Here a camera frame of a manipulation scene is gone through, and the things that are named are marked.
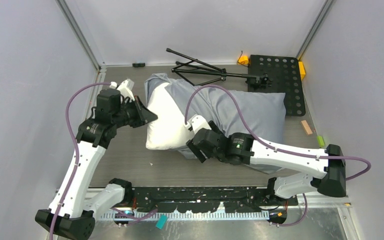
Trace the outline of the white pillow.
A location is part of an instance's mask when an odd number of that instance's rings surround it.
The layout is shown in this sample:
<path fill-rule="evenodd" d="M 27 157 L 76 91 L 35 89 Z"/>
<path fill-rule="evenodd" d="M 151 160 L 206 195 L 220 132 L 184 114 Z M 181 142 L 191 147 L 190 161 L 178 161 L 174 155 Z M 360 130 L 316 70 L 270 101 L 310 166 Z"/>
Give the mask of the white pillow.
<path fill-rule="evenodd" d="M 192 136 L 184 126 L 184 115 L 166 90 L 169 83 L 158 85 L 151 93 L 147 108 L 157 119 L 147 125 L 145 147 L 148 150 L 180 150 Z"/>

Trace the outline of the grey pillowcase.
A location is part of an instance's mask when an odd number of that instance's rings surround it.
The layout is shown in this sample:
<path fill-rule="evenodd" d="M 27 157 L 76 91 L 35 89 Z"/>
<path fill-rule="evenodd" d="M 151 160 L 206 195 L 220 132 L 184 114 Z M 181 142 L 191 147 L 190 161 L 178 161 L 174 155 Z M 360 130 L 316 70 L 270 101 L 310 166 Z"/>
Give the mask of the grey pillowcase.
<path fill-rule="evenodd" d="M 253 132 L 267 141 L 282 144 L 284 142 L 284 125 L 286 108 L 284 93 L 258 93 L 229 90 L 225 92 L 214 86 L 198 89 L 184 79 L 169 78 L 166 73 L 152 74 L 144 82 L 146 103 L 152 91 L 163 83 L 169 83 L 165 89 L 171 95 L 185 119 L 194 115 L 203 116 L 208 122 L 230 136 L 233 133 Z M 186 159 L 195 155 L 186 146 L 178 151 Z"/>

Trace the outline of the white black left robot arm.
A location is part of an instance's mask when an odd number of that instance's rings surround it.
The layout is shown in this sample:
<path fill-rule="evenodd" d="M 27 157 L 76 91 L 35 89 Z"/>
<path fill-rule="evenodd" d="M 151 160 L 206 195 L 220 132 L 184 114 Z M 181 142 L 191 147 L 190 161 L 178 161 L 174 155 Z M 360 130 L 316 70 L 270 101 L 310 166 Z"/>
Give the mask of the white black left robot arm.
<path fill-rule="evenodd" d="M 134 199 L 132 183 L 114 178 L 94 197 L 85 200 L 93 174 L 117 130 L 138 128 L 157 120 L 140 98 L 127 87 L 107 88 L 96 97 L 93 114 L 79 125 L 73 138 L 74 153 L 64 180 L 47 209 L 39 209 L 35 221 L 52 235 L 87 240 L 96 221 L 119 204 L 128 207 Z"/>

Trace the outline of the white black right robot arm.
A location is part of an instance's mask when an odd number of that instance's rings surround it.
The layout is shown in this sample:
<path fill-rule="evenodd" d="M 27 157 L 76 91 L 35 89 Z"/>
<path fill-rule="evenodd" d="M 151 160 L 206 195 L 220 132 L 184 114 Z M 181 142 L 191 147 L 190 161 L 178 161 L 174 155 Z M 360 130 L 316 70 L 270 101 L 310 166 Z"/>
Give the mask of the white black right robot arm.
<path fill-rule="evenodd" d="M 202 163 L 215 158 L 231 165 L 270 165 L 296 171 L 288 177 L 268 180 L 265 198 L 271 205 L 314 191 L 334 198 L 347 195 L 346 164 L 338 145 L 330 144 L 326 149 L 270 141 L 264 145 L 252 135 L 241 132 L 226 137 L 213 121 L 207 122 L 201 116 L 193 117 L 187 126 L 194 136 L 186 145 Z"/>

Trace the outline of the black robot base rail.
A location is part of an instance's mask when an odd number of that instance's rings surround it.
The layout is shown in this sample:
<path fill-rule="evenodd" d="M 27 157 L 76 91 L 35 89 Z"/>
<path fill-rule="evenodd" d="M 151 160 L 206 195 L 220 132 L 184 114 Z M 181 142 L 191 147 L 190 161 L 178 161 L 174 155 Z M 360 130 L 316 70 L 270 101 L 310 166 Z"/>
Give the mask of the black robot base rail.
<path fill-rule="evenodd" d="M 135 187 L 128 195 L 127 201 L 115 206 L 142 213 L 154 209 L 159 213 L 214 213 L 219 207 L 226 213 L 257 213 L 298 205 L 296 197 L 281 200 L 257 186 Z"/>

